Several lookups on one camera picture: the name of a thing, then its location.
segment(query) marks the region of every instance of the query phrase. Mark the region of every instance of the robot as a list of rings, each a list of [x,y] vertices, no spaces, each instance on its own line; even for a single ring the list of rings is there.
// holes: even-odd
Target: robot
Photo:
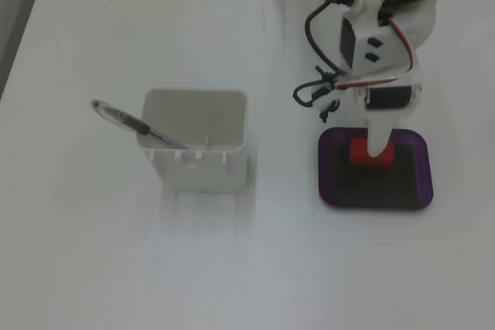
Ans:
[[[326,122],[340,106],[340,95],[353,90],[354,112],[367,123],[367,151],[377,157],[387,147],[392,128],[421,100],[423,74],[415,50],[435,24],[438,0],[325,0],[306,21],[306,35],[315,52],[331,69],[318,68],[322,79],[294,92],[304,107],[314,107]],[[332,3],[349,6],[340,28],[344,63],[329,59],[311,34],[311,21]],[[311,101],[299,92],[312,88]]]

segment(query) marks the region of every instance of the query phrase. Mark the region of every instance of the red block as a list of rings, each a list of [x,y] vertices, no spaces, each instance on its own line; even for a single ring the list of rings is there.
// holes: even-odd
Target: red block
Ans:
[[[351,166],[363,166],[366,168],[390,169],[394,164],[395,143],[389,141],[384,151],[376,158],[368,154],[368,140],[366,138],[353,138],[350,143],[349,164]]]

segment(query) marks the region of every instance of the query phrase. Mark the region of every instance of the white surface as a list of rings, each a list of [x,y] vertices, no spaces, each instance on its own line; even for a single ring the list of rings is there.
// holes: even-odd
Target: white surface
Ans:
[[[0,101],[0,328],[491,328],[492,2],[440,0],[407,124],[435,199],[393,214],[319,200],[327,126],[291,98],[321,64],[303,32],[319,0],[37,0]],[[245,194],[162,191],[90,107],[138,114],[153,87],[247,92]]]
[[[248,98],[234,90],[153,89],[142,120],[190,150],[136,139],[167,189],[240,192],[248,182]]]

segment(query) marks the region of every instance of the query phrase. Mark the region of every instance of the purple base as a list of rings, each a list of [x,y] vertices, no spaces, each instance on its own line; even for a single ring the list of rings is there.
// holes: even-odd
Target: purple base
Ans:
[[[332,151],[334,144],[350,144],[352,138],[367,138],[366,128],[331,128],[325,131],[319,139],[318,143],[318,174],[319,174],[319,194],[322,199],[331,206],[337,207],[360,207],[365,209],[382,209],[382,205],[373,202],[367,205],[364,203],[359,206],[338,205],[334,197],[336,190],[333,188],[335,182],[334,169],[325,166],[329,164],[329,154]],[[414,131],[405,129],[394,129],[391,134],[391,140],[399,145],[407,145],[414,156],[416,189],[417,189],[417,205],[394,207],[387,206],[388,209],[424,209],[433,200],[433,184],[432,173],[428,158],[428,146],[421,135]]]

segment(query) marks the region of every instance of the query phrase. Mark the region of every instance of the purple square plate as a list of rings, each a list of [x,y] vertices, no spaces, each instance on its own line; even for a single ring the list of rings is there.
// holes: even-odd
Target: purple square plate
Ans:
[[[433,200],[428,146],[421,135],[394,129],[390,170],[349,165],[352,138],[367,138],[366,128],[331,128],[318,143],[319,194],[331,206],[361,209],[424,209]]]

